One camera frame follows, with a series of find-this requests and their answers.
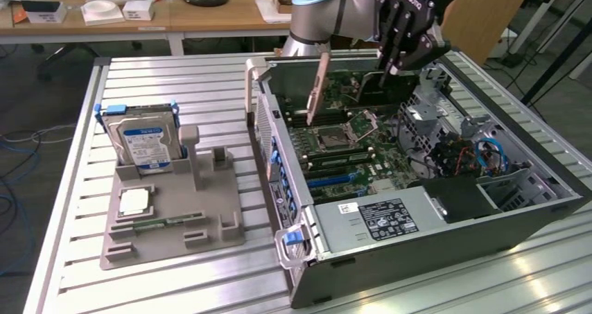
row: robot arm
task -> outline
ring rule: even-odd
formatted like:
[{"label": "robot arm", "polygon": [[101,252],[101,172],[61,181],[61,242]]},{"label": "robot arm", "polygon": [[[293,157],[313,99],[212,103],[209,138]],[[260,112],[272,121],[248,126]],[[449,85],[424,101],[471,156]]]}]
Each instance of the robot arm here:
[{"label": "robot arm", "polygon": [[451,49],[440,24],[453,0],[377,0],[375,38],[379,69],[388,74],[417,70]]},{"label": "robot arm", "polygon": [[420,69],[448,50],[440,23],[453,0],[292,0],[283,56],[317,55],[332,35],[379,42],[379,69]]}]

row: floor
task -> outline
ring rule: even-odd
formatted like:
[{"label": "floor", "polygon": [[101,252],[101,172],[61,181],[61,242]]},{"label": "floor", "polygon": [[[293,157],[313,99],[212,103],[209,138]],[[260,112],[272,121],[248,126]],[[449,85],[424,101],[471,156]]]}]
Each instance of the floor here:
[{"label": "floor", "polygon": [[[519,12],[512,20],[511,27],[520,30],[533,13],[528,8]],[[551,13],[544,17],[539,28],[532,34],[539,35],[540,30],[549,25],[556,16]],[[552,44],[547,54],[536,57],[536,65],[525,68],[517,83],[527,89],[561,51],[564,45],[572,39],[579,29],[568,26],[560,37]],[[93,44],[96,51],[108,57],[128,56],[157,56],[168,55],[168,45],[165,42],[151,41],[143,43],[144,48],[136,51],[128,42],[109,42]],[[257,39],[257,51],[269,51],[277,45],[273,38]],[[3,86],[0,103],[0,133],[15,130],[40,130],[73,123],[77,120],[77,112],[83,100],[89,72],[92,68],[92,59],[88,55],[76,51],[53,68],[52,82],[39,82],[35,79],[35,65],[43,60],[44,56],[56,50],[57,45],[45,45],[45,54],[33,54],[28,45],[21,45],[15,53],[4,59],[0,59],[0,82]],[[12,45],[4,45],[8,51],[12,51]],[[241,51],[240,40],[193,40],[187,42],[189,53],[231,53]],[[580,47],[565,68],[572,67],[592,49],[592,40]],[[488,61],[488,66],[500,68],[500,64]],[[504,69],[508,74],[516,75],[521,66],[513,69]],[[500,70],[489,70],[491,75],[507,85],[511,77]],[[561,69],[555,79],[565,72]],[[517,96],[519,89],[515,85],[509,90]],[[536,104],[549,125],[559,131],[576,148],[589,157],[592,156],[592,139],[588,137],[587,123],[592,122],[592,69],[581,75],[579,81],[565,79],[556,86],[540,103]],[[67,138],[72,135],[72,129],[64,129],[47,135],[45,140]],[[19,149],[33,149],[32,142],[15,145]],[[20,199],[32,226],[32,237],[35,239],[35,249],[23,260],[11,274],[0,277],[0,313],[20,313],[23,311],[27,292],[35,271],[37,253],[41,248],[44,230],[49,221],[53,198],[56,196],[61,170],[68,156],[69,142],[44,144],[39,150],[39,165],[35,170],[23,178],[20,183],[13,185],[13,190]],[[4,174],[21,160],[24,154],[0,149],[0,174]],[[9,214],[0,216],[0,225],[5,225]],[[0,272],[12,262],[20,259],[29,247],[29,235],[25,224],[19,218],[12,228],[5,234],[0,235]]]}]

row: aluminum table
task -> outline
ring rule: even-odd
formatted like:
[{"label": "aluminum table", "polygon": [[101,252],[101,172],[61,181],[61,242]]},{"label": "aluminum table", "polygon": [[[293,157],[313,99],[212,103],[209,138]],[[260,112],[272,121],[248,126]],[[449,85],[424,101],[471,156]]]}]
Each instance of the aluminum table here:
[{"label": "aluminum table", "polygon": [[[592,313],[592,205],[512,250],[305,309],[288,305],[244,122],[245,60],[272,53],[99,59],[35,271],[25,313]],[[461,53],[448,58],[592,186],[592,163]],[[452,84],[472,115],[481,105]],[[115,152],[92,116],[101,103],[180,104],[197,150],[235,154],[247,243],[127,268],[99,268]]]}]

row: white box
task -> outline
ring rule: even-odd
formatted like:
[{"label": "white box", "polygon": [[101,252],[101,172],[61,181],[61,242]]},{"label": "white box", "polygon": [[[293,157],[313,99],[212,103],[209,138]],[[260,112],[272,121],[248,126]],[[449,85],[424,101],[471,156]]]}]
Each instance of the white box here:
[{"label": "white box", "polygon": [[[100,4],[105,6],[104,11],[101,12],[92,12],[91,9],[85,10],[87,6],[93,5],[93,9],[100,9],[96,4]],[[121,21],[125,21],[123,18],[121,10],[115,5],[115,3],[109,1],[91,1],[84,6],[80,7],[80,10],[83,11],[83,18],[84,18],[84,24],[87,26],[100,25],[100,24],[109,24],[109,23],[119,23]]]},{"label": "white box", "polygon": [[63,2],[59,3],[59,7],[56,11],[53,12],[27,12],[27,17],[29,18],[29,22],[33,24],[37,23],[63,23],[65,14],[68,13],[68,10],[65,9],[65,4]]},{"label": "white box", "polygon": [[516,35],[515,31],[509,30],[508,28],[504,30],[501,37],[497,40],[497,44],[491,50],[489,58],[499,59],[505,55],[508,52],[508,45],[512,45],[517,36],[519,35]]},{"label": "white box", "polygon": [[153,0],[128,1],[123,7],[123,16],[129,21],[152,21],[155,17]]}]

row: motherboard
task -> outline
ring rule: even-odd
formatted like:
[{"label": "motherboard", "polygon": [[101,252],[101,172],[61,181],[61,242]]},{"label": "motherboard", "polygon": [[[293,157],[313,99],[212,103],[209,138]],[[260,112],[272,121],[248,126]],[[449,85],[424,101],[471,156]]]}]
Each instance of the motherboard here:
[{"label": "motherboard", "polygon": [[[373,72],[328,73],[324,107],[312,126],[305,112],[280,99],[315,204],[404,189],[419,179],[393,136],[399,104],[409,99],[416,77],[401,76],[400,84],[389,85],[403,85],[401,93],[371,87],[375,80]],[[399,102],[392,100],[397,95]]]}]

